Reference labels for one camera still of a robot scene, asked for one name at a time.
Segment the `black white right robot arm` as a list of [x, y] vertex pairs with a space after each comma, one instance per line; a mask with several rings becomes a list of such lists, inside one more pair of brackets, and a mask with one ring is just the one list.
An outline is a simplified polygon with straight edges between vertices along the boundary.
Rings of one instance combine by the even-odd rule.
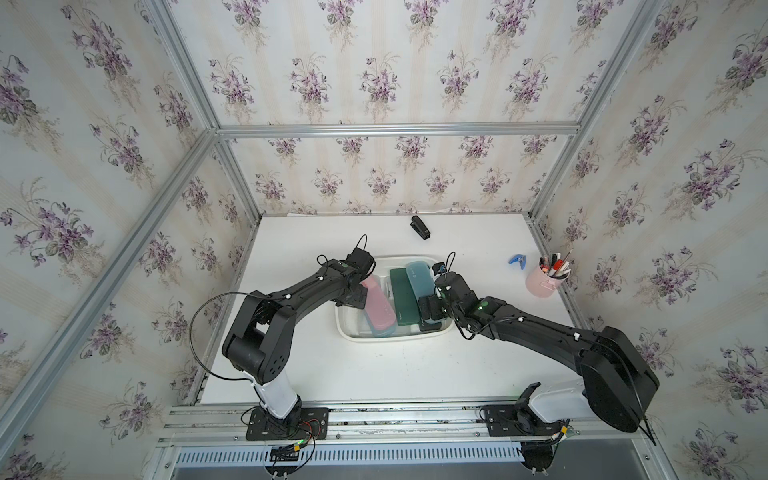
[[569, 327], [496, 297], [479, 298], [450, 271], [437, 277], [434, 292], [419, 298], [417, 308], [423, 321], [451, 320], [467, 341], [510, 342], [564, 365], [583, 381], [580, 394], [599, 420], [624, 433], [651, 434], [646, 412], [660, 382], [621, 330]]

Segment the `pink pencil case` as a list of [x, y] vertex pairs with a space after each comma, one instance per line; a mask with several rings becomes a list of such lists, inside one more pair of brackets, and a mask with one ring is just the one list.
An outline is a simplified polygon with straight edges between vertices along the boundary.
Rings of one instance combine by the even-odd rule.
[[379, 281], [374, 276], [370, 276], [363, 280], [362, 284], [368, 289], [364, 313], [367, 316], [370, 327], [383, 329], [396, 325], [395, 311], [381, 288]]

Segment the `teal pencil case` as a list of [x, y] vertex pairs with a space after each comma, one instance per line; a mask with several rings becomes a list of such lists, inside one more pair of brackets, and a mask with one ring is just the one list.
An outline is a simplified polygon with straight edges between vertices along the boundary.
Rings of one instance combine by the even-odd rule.
[[371, 328], [371, 334], [375, 338], [390, 337], [390, 336], [394, 335], [396, 333], [396, 331], [397, 331], [397, 325], [391, 325], [391, 326], [389, 326], [387, 328], [383, 328], [383, 329], [378, 329], [378, 328], [375, 328], [375, 327]]
[[406, 265], [406, 274], [417, 300], [432, 296], [435, 284], [430, 266], [424, 261], [414, 261]]

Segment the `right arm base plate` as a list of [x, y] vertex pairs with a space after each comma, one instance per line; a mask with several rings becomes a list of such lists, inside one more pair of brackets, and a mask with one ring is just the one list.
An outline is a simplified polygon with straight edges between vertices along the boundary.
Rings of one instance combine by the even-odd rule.
[[565, 420], [545, 422], [527, 405], [486, 405], [479, 410], [480, 420], [490, 437], [553, 437], [568, 425]]

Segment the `dark green pencil case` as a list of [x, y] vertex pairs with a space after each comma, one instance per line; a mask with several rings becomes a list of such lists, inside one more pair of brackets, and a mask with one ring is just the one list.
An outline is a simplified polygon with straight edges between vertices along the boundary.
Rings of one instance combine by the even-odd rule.
[[406, 269], [392, 269], [389, 275], [397, 324], [399, 326], [417, 325], [421, 316]]

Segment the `black pencil case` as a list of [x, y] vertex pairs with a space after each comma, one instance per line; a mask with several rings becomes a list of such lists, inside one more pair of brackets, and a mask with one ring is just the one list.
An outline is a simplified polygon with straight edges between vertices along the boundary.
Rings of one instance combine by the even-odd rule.
[[421, 320], [419, 322], [418, 328], [421, 333], [438, 332], [443, 329], [443, 322], [441, 320], [439, 321]]

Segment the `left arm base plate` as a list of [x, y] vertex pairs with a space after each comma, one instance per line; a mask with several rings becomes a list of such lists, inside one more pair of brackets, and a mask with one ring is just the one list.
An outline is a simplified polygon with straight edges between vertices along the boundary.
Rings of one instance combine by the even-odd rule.
[[248, 411], [245, 439], [271, 440], [324, 440], [329, 426], [327, 408], [294, 409], [285, 419], [278, 419], [263, 407]]

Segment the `white plastic storage box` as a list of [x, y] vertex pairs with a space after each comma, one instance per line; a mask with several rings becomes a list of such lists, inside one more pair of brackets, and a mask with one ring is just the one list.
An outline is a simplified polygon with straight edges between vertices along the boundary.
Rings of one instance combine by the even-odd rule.
[[339, 334], [355, 343], [425, 340], [454, 329], [447, 319], [423, 320], [407, 278], [407, 267], [422, 264], [429, 273], [436, 259], [429, 256], [383, 256], [376, 259], [373, 275], [364, 281], [373, 304], [362, 309], [338, 307]]

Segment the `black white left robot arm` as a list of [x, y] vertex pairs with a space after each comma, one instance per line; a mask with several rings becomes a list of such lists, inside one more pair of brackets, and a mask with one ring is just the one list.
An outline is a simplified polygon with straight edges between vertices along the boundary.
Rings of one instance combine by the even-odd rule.
[[375, 266], [375, 261], [356, 265], [329, 260], [283, 290], [245, 295], [223, 341], [222, 355], [251, 383], [262, 411], [272, 419], [295, 424], [301, 411], [301, 398], [284, 372], [298, 323], [328, 302], [362, 310], [367, 299], [362, 282]]

